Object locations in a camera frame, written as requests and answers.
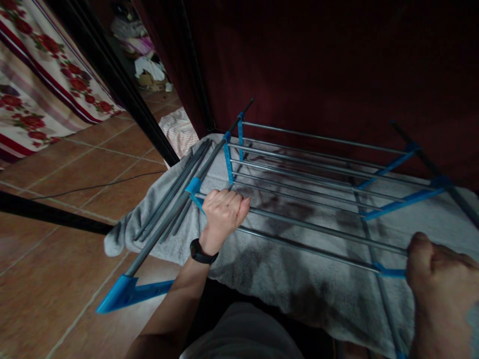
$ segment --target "black wristwatch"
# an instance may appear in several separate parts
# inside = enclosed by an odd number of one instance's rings
[[[214,256],[208,256],[206,254],[203,254],[201,251],[201,245],[200,245],[200,239],[193,239],[190,244],[190,252],[191,252],[191,257],[196,260],[197,262],[204,263],[204,264],[209,264],[212,265],[214,261],[216,261],[216,258],[218,257],[218,254],[215,254]]]

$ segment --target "person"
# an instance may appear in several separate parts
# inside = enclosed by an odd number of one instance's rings
[[[244,221],[249,198],[213,190],[203,210],[208,223],[170,291],[131,345],[127,359],[178,358],[195,316],[210,263],[226,238]],[[466,322],[479,300],[479,265],[465,254],[433,244],[416,233],[408,247],[407,283],[415,300],[411,358],[470,358],[472,336]],[[301,358],[301,352],[276,320],[252,305],[233,304],[190,357]]]

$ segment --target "hand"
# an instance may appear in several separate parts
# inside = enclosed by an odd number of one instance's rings
[[[479,264],[465,254],[433,244],[416,233],[408,247],[406,270],[417,310],[429,320],[464,320],[479,301]]]
[[[233,233],[244,221],[249,212],[249,197],[234,191],[214,189],[208,194],[203,203],[208,224],[201,233],[200,245],[206,255],[218,253],[226,238]]]

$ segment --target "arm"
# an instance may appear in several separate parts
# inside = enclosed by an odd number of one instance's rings
[[[408,251],[406,277],[416,303],[411,358],[471,358],[466,315],[479,300],[479,265],[423,233],[414,235]]]
[[[244,221],[249,198],[224,189],[213,190],[203,204],[208,224],[201,233],[202,252],[213,256]],[[170,291],[131,345],[126,359],[178,358],[198,308],[209,264],[188,258]]]

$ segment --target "gray towel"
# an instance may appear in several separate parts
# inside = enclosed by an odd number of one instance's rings
[[[208,136],[214,141],[209,150],[210,153],[221,137],[217,134]],[[193,151],[198,146],[199,143],[193,147]],[[234,159],[239,157],[234,149],[232,149],[232,157]],[[141,203],[118,222],[106,236],[105,252],[108,256],[119,255],[125,246],[134,252],[141,250],[144,244],[133,242],[133,237],[167,193],[185,165],[185,159],[183,158],[179,164],[161,176],[148,190]],[[272,162],[254,155],[250,155],[248,160],[267,165],[274,164],[276,167],[286,166],[286,163]],[[374,169],[359,166],[354,168],[374,171]],[[351,192],[289,180],[245,166],[241,172],[292,185],[299,184],[303,188],[355,200]],[[390,176],[418,183],[428,183],[422,179],[407,176],[393,174]],[[265,185],[259,181],[255,183],[245,178],[238,178],[238,180],[350,211],[358,211],[355,205],[319,197],[311,198],[311,196],[295,191]],[[225,157],[223,152],[220,152],[203,182],[201,192],[208,193],[215,188],[227,188],[228,185]],[[246,187],[235,186],[233,189],[245,197],[251,196],[253,207],[364,236],[358,217],[349,213],[334,212]],[[375,181],[368,189],[397,197],[403,197],[418,190],[414,186],[408,187],[383,180]],[[477,210],[479,202],[474,193],[462,188],[459,190]],[[387,200],[363,195],[361,199],[364,203],[375,206],[388,203]],[[479,260],[479,232],[445,193],[370,220],[368,224],[372,239],[376,241],[406,248],[411,235],[416,231],[422,231],[435,243],[446,245],[461,253],[467,253],[475,260]],[[206,218],[195,205],[192,205],[178,234],[174,237],[171,236],[161,245],[157,244],[151,255],[183,265],[190,255],[191,240],[199,237],[205,225]],[[252,213],[248,215],[243,226],[353,259],[371,261],[368,249],[364,245]],[[378,251],[378,254],[380,263],[385,267],[405,268],[405,257],[381,250]],[[372,273],[249,234],[235,232],[226,241],[217,261],[210,270],[209,277],[243,294],[258,297],[267,304],[277,306],[284,313],[301,322],[314,327],[322,327],[339,340],[366,346],[390,358],[395,356],[391,332],[384,314],[376,278]],[[403,345],[409,348],[414,333],[414,303],[411,290],[406,281],[401,279],[385,279],[385,285]],[[472,344],[475,358],[479,358],[479,306],[475,306],[471,310],[469,320],[474,330]]]

